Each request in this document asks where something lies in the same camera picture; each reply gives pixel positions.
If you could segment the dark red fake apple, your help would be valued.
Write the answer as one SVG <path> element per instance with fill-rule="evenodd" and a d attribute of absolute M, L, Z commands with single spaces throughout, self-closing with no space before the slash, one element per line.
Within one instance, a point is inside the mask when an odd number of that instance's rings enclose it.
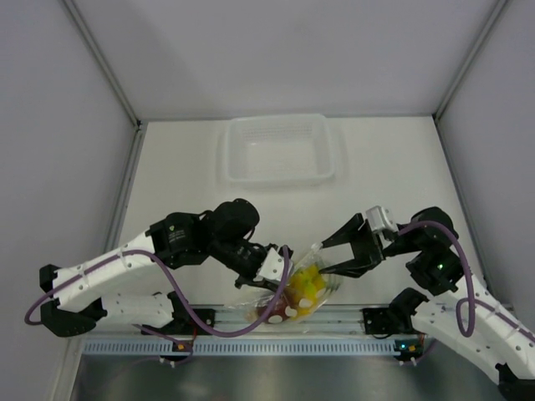
<path fill-rule="evenodd" d="M 256 313 L 257 317 L 261 317 L 265 311 L 268 309 L 268 305 L 259 305 L 254 307 L 253 311 Z M 271 312 L 267 317 L 262 321 L 265 324 L 279 324 L 286 322 L 292 317 L 293 307 L 283 299 L 279 299 Z"/>

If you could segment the yellow fake banana bunch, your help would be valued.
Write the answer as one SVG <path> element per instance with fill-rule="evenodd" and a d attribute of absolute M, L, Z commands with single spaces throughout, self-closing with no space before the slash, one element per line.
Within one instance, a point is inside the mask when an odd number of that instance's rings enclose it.
<path fill-rule="evenodd" d="M 292 319 L 297 320 L 315 312 L 324 302 L 327 282 L 317 264 L 295 272 L 286 287 L 288 303 L 293 307 Z"/>

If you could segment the clear polka dot zip bag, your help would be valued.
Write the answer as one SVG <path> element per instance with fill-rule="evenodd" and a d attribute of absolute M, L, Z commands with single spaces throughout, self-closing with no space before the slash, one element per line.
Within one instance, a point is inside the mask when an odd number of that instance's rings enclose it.
<path fill-rule="evenodd" d="M 342 278 L 324 272 L 328 263 L 319 243 L 296 263 L 287 286 L 266 320 L 265 325 L 290 325 L 311 317 L 341 287 Z M 250 288 L 226 308 L 238 312 L 246 322 L 252 323 L 265 312 L 274 292 Z"/>

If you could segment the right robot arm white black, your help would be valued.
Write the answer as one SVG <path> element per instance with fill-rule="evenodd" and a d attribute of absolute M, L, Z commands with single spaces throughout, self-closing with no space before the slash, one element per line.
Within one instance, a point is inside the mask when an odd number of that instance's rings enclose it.
<path fill-rule="evenodd" d="M 386 307 L 365 308 L 365 333 L 427 335 L 484 372 L 504 399 L 532 400 L 534 333 L 472 273 L 458 238 L 451 218 L 437 206 L 406 224 L 375 206 L 323 240 L 325 248 L 349 245 L 353 254 L 323 272 L 356 279 L 388 258 L 414 254 L 405 267 L 416 286 Z"/>

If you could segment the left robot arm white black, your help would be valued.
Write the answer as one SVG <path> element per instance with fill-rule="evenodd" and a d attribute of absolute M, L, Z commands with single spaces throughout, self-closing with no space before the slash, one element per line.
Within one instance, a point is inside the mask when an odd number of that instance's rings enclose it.
<path fill-rule="evenodd" d="M 123 246 L 76 266 L 48 264 L 39 271 L 43 297 L 33 307 L 38 322 L 60 338 L 104 325 L 133 326 L 158 337 L 198 332 L 237 338 L 262 325 L 298 322 L 323 306 L 342 278 L 324 263 L 320 246 L 294 261 L 285 246 L 252 241 L 259 221 L 254 205 L 238 198 L 202 213 L 169 214 Z M 125 292 L 128 282 L 152 272 L 170 276 L 209 259 L 236 274 L 236 287 L 258 289 L 248 302 L 252 321 L 244 328 L 214 328 L 214 312 L 194 308 L 178 286 L 168 293 Z"/>

